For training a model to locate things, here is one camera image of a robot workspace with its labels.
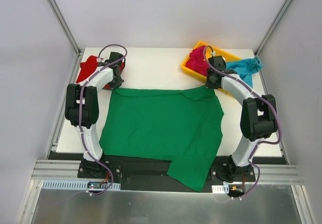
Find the green t shirt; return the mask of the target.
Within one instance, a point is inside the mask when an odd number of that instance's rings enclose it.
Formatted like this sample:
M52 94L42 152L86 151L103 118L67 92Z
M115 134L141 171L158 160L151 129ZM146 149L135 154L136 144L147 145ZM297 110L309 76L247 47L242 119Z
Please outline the green t shirt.
M99 140L106 155L169 161L167 174L200 192L222 141L214 90L115 89Z

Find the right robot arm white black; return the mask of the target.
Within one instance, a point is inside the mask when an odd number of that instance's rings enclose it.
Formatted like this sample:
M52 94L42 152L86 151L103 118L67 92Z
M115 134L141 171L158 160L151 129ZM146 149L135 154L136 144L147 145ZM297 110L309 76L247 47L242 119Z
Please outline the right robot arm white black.
M259 95L234 70L227 69L222 56L212 56L207 60L206 87L227 91L242 106L242 137L236 150L228 157L227 164L217 171L218 179L232 183L251 172L252 160L259 145L278 130L274 115L276 101L272 95Z

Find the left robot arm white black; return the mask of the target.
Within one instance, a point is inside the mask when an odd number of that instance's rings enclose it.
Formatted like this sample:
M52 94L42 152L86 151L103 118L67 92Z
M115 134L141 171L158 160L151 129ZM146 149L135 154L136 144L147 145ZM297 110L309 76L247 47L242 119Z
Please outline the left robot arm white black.
M65 118L78 132L84 151L77 174L79 178L108 178L110 175L106 165L101 162L103 150L96 128L99 118L98 93L122 85L124 80L121 73L125 62L125 56L119 52L112 51L106 59L92 55L80 64L76 82L67 86Z

